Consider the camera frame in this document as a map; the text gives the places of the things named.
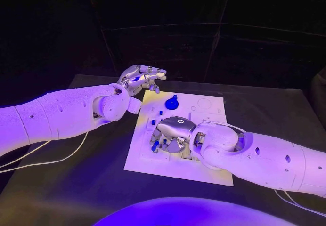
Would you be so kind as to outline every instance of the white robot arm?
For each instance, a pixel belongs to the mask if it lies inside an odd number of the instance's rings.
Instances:
[[[117,121],[125,111],[137,114],[132,98],[141,88],[158,92],[154,79],[166,70],[132,65],[117,83],[47,93],[40,98],[0,109],[0,156],[32,143],[66,139]]]
[[[236,177],[282,191],[326,198],[326,153],[280,138],[245,132],[228,124],[203,121],[197,126],[170,117],[156,127],[151,150],[183,151],[186,143],[195,157],[212,170],[228,170]],[[158,144],[161,134],[171,141]]]

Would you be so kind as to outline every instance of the dark background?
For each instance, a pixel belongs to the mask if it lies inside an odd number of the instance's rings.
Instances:
[[[326,66],[324,9],[323,0],[1,1],[0,107],[132,64],[170,80],[306,91]]]

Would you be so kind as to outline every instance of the white board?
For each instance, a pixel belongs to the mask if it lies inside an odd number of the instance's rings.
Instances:
[[[174,94],[179,107],[167,110],[164,102]],[[205,167],[197,158],[192,157],[189,148],[182,153],[167,153],[161,150],[153,153],[151,133],[160,120],[170,116],[187,118],[196,125],[203,119],[226,122],[223,99],[183,93],[156,94],[145,91],[124,170],[232,186],[231,172],[213,171]]]

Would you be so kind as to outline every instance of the white panel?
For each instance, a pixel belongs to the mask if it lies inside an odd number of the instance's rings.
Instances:
[[[179,108],[167,110],[164,102],[176,94]],[[223,99],[183,93],[145,91],[124,170],[173,178],[232,186],[232,174],[210,170],[192,156],[189,148],[182,153],[158,151],[150,146],[151,133],[161,119],[180,116],[199,124],[203,119],[226,122]]]

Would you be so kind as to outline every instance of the robotic hand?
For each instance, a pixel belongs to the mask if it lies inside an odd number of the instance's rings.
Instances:
[[[153,152],[177,153],[186,144],[192,155],[212,170],[228,170],[252,183],[284,191],[326,198],[326,153],[257,133],[236,134],[232,125],[203,121],[197,126],[182,117],[164,119],[156,126]],[[158,144],[161,135],[170,144]]]
[[[166,70],[132,65],[117,83],[47,93],[23,105],[0,109],[0,156],[32,143],[66,139],[117,121],[125,111],[137,114],[132,98],[141,88],[158,93],[154,79]]]

